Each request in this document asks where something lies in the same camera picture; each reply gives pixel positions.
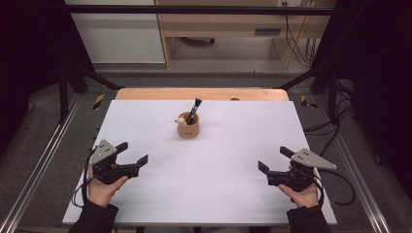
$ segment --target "wooden edge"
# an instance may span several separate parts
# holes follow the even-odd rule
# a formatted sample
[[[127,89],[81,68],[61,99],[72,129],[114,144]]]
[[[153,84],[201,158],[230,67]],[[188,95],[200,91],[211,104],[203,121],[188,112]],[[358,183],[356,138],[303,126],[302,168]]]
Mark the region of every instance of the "wooden edge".
[[[123,88],[116,100],[249,100],[289,101],[283,89],[263,88]]]

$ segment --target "human hand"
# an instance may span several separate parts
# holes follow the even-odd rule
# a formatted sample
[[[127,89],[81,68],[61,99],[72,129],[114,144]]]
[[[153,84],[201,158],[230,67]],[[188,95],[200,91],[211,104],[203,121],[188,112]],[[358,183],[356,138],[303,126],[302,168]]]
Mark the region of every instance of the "human hand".
[[[93,176],[92,166],[88,166],[88,175]],[[98,179],[92,179],[88,183],[88,200],[98,206],[106,208],[116,191],[126,183],[127,176],[118,179],[115,183],[105,184]]]
[[[318,188],[314,183],[300,192],[293,191],[293,189],[283,184],[279,184],[279,189],[293,200],[297,208],[303,206],[310,208],[319,205]]]

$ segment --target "white tabletop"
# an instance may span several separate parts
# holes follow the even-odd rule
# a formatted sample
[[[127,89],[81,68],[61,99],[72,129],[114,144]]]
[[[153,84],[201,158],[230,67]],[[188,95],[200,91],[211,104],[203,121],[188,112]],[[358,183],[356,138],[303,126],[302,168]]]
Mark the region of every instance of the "white tabletop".
[[[114,100],[97,145],[128,142],[118,164],[149,162],[116,193],[117,224],[132,225],[274,225],[288,223],[295,208],[277,187],[267,185],[258,160],[286,172],[290,160],[280,146],[308,148],[293,102],[203,101],[197,113],[200,133],[177,134],[175,119],[193,101]],[[77,200],[82,203],[81,195]],[[326,221],[336,218],[327,196]],[[64,223],[74,223],[81,209],[69,205]]]

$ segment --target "white cabinet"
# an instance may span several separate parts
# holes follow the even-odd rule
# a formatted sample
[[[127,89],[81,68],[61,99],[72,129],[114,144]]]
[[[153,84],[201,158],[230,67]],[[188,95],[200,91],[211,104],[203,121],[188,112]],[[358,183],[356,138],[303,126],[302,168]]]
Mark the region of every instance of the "white cabinet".
[[[153,0],[66,0],[68,5],[153,5]],[[93,63],[164,63],[157,17],[72,14]]]

